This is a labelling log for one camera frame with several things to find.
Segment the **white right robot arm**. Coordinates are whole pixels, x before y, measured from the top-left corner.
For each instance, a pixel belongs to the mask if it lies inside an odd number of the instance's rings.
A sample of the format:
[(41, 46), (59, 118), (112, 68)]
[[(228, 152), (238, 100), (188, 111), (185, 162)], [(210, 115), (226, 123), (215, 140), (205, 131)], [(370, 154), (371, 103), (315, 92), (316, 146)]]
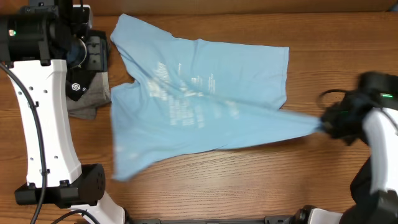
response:
[(298, 212), (295, 223), (397, 223), (397, 77), (360, 74), (355, 90), (325, 108), (322, 130), (347, 145), (360, 139), (370, 157), (350, 185), (355, 205), (343, 213), (320, 208)]

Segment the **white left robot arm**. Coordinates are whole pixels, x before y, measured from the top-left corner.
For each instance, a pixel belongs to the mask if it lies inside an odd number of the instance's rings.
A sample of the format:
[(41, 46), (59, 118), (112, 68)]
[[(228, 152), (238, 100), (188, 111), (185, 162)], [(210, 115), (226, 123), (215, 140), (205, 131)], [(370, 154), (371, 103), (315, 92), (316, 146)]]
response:
[(80, 163), (72, 141), (67, 95), (87, 84), (69, 75), (108, 70), (104, 32), (93, 29), (87, 4), (30, 1), (1, 17), (1, 69), (11, 79), (27, 148), (26, 182), (14, 192), (19, 205), (45, 204), (80, 214), (89, 223), (125, 224), (127, 211), (106, 192), (101, 164)]

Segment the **light blue printed t-shirt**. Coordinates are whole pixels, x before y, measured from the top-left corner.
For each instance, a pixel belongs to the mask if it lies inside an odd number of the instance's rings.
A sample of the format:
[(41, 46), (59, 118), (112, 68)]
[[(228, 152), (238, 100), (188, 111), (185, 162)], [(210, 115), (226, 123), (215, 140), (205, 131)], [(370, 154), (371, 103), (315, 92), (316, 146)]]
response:
[(320, 126), (283, 109), (287, 47), (176, 38), (125, 14), (111, 40), (134, 79), (111, 89), (116, 180), (171, 157), (299, 138)]

